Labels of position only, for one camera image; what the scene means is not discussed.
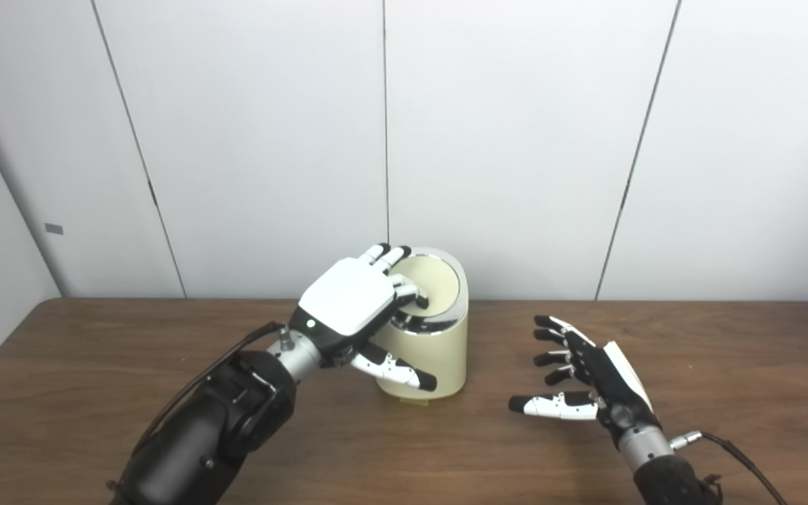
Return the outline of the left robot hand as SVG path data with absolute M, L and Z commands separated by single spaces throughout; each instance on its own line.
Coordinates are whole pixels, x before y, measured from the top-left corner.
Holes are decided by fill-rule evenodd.
M 416 282 L 391 273 L 411 253 L 406 245 L 375 244 L 359 257 L 334 263 L 305 290 L 288 321 L 294 349 L 278 357 L 295 380 L 320 368 L 352 365 L 401 386 L 436 390 L 435 376 L 372 342 L 401 307 L 429 305 Z

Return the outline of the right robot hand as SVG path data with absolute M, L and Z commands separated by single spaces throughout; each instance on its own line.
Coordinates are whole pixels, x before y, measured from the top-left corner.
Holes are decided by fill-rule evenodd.
M 544 378 L 547 386 L 574 379 L 587 388 L 538 396 L 517 394 L 508 400 L 511 412 L 562 421 L 597 421 L 609 431 L 615 445 L 627 433 L 663 427 L 647 390 L 618 343 L 597 345 L 580 329 L 554 316 L 539 314 L 534 323 L 535 339 L 560 347 L 533 358 L 537 367 L 557 365 Z

